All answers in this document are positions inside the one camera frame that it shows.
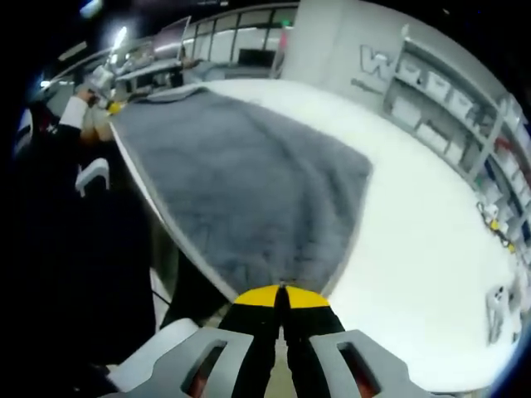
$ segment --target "ceiling light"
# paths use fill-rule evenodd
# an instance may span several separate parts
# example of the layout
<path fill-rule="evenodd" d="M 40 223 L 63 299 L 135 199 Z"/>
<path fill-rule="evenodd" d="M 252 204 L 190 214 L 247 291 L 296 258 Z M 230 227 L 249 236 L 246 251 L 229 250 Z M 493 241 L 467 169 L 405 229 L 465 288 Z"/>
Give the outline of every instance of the ceiling light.
<path fill-rule="evenodd" d="M 86 48 L 86 41 L 83 41 L 83 42 L 81 42 L 79 44 L 76 44 L 72 48 L 70 48 L 70 49 L 66 50 L 65 52 L 63 52 L 59 56 L 59 61 L 63 62 L 67 58 L 70 58 L 71 56 L 74 56 L 78 52 L 83 51 L 85 48 Z"/>
<path fill-rule="evenodd" d="M 102 0 L 90 0 L 81 10 L 80 14 L 83 18 L 90 19 L 103 8 Z"/>
<path fill-rule="evenodd" d="M 113 51 L 122 45 L 127 35 L 127 27 L 122 27 L 114 39 Z"/>
<path fill-rule="evenodd" d="M 174 48 L 179 48 L 180 46 L 181 46 L 181 43 L 169 43 L 169 44 L 165 44 L 164 46 L 155 48 L 155 52 L 172 50 Z"/>

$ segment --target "white table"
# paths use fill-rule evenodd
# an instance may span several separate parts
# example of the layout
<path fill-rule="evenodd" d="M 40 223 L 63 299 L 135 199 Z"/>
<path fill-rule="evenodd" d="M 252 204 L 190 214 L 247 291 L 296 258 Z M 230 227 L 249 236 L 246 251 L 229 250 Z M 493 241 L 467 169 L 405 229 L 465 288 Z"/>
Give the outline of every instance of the white table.
<path fill-rule="evenodd" d="M 509 252 L 485 229 L 460 176 L 395 125 L 337 95 L 282 80 L 200 85 L 308 124 L 369 158 L 374 171 L 363 218 L 330 290 L 332 309 L 346 329 L 362 330 L 404 360 L 411 379 L 428 391 L 489 385 L 514 344 L 506 323 L 487 347 L 485 294 L 509 285 L 513 274 Z"/>

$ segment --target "computer monitor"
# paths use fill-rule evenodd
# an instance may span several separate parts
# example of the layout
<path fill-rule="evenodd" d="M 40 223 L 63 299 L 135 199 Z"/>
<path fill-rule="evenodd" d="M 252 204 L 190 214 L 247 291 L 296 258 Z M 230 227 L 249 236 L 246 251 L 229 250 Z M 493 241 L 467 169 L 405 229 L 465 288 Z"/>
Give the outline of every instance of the computer monitor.
<path fill-rule="evenodd" d="M 179 59 L 183 45 L 184 33 L 190 23 L 190 17 L 180 19 L 163 28 L 153 39 L 153 53 L 155 58 Z"/>

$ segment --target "hand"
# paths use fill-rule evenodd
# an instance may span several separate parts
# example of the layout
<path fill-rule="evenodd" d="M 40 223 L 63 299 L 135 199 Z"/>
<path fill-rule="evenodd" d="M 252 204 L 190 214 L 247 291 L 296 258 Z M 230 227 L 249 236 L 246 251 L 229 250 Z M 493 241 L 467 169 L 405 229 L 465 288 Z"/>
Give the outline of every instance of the hand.
<path fill-rule="evenodd" d="M 88 105 L 92 105 L 95 102 L 95 93 L 92 90 L 82 88 L 76 94 L 77 97 L 84 100 Z"/>

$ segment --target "wall lettering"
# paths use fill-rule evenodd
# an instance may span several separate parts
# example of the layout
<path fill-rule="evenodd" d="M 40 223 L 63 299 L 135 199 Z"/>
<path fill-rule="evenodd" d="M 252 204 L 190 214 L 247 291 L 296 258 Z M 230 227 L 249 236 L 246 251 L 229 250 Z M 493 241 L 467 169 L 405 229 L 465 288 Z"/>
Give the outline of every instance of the wall lettering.
<path fill-rule="evenodd" d="M 375 51 L 371 46 L 362 44 L 359 47 L 362 72 L 388 82 L 392 76 L 394 57 L 383 51 Z"/>

